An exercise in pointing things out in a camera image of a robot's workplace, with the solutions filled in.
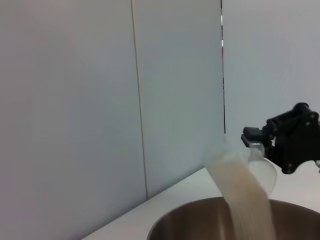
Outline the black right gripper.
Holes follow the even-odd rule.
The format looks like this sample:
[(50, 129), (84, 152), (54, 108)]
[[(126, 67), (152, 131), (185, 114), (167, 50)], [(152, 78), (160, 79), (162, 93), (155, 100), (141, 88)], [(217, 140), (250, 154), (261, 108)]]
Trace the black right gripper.
[(318, 120), (316, 111), (312, 111), (307, 103), (299, 102), (293, 109), (267, 119), (261, 129), (245, 127), (241, 140), (247, 148), (250, 143), (263, 144), (266, 148), (264, 157), (284, 174), (293, 174), (303, 163), (320, 160)]

